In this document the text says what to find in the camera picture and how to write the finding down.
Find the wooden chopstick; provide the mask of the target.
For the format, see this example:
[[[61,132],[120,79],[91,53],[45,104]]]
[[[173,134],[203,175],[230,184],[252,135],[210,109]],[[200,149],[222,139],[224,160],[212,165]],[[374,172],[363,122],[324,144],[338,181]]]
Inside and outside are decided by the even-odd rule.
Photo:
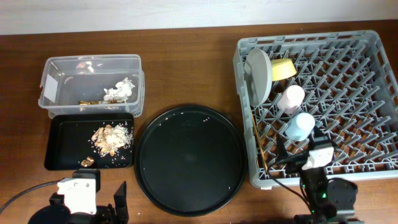
[[[254,115],[253,115],[252,111],[250,111],[250,114],[251,114],[253,129],[254,129],[254,135],[256,137],[257,145],[258,145],[259,150],[260,150],[262,165],[264,167],[265,173],[267,174],[268,173],[268,166],[267,166],[266,158],[264,156],[264,151],[262,149],[261,139],[259,137],[259,133],[258,133],[258,130],[257,130],[256,120],[254,119]]]

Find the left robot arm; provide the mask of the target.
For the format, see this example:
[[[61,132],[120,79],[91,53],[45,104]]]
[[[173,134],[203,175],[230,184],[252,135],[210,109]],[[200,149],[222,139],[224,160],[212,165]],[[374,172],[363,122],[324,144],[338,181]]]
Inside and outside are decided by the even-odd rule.
[[[94,180],[67,178],[58,184],[50,205],[35,212],[28,223],[37,224],[119,224],[129,221],[127,184],[114,194],[114,205],[97,206]]]

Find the yellow bowl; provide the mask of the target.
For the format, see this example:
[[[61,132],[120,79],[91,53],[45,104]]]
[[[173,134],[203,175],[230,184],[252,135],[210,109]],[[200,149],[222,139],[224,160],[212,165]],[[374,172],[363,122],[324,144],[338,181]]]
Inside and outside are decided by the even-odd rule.
[[[272,81],[290,78],[297,74],[293,61],[289,58],[281,58],[271,61]]]

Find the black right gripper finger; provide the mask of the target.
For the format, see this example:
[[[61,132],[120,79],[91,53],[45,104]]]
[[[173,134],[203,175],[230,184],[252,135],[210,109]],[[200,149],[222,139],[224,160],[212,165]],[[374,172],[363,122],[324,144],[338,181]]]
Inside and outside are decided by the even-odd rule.
[[[276,143],[277,143],[276,147],[277,147],[278,155],[277,155],[277,159],[275,161],[280,162],[280,161],[283,161],[284,159],[288,158],[289,155],[287,153],[287,150],[285,148],[284,142],[283,142],[280,134],[276,135]]]
[[[336,147],[336,143],[333,142],[326,134],[324,134],[317,126],[313,128],[312,137],[312,147],[313,148],[327,148]]]

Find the food scraps pile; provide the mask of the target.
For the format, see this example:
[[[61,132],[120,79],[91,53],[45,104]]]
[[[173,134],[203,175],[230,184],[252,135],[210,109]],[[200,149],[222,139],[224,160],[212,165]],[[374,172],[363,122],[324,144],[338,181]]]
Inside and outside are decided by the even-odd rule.
[[[100,157],[107,155],[114,157],[120,149],[127,149],[128,146],[132,146],[133,131],[125,124],[115,126],[107,124],[98,128],[88,141],[92,143]]]

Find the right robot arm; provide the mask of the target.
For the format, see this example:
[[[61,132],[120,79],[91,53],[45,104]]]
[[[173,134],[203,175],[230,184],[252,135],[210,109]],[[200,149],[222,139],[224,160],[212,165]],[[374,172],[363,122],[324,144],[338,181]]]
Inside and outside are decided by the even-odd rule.
[[[287,174],[299,175],[298,195],[308,215],[294,216],[295,223],[361,223],[354,218],[358,186],[339,177],[328,178],[325,167],[334,158],[337,144],[317,127],[313,128],[306,151],[289,156],[280,135],[276,137],[275,166],[285,165]]]

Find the pink cup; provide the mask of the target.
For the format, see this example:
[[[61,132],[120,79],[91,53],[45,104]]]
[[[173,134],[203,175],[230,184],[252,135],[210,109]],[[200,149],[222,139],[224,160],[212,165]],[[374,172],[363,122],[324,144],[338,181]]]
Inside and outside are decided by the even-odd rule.
[[[293,114],[301,105],[304,98],[304,89],[301,86],[292,85],[282,93],[277,107],[280,110],[284,110],[286,114]]]

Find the blue cup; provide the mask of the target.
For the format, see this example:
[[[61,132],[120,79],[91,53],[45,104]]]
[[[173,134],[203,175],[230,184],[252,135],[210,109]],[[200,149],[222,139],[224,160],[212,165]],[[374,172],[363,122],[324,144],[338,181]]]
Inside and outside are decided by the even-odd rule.
[[[315,119],[309,113],[299,113],[289,122],[285,135],[293,141],[303,141],[312,132],[315,126]]]

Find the grey-green round plate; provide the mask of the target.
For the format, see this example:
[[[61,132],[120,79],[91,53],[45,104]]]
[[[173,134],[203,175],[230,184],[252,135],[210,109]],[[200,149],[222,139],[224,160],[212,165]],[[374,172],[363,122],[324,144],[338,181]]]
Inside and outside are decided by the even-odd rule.
[[[251,106],[263,104],[269,97],[272,86],[272,66],[269,56],[261,49],[252,49],[244,64],[248,76],[248,93]]]

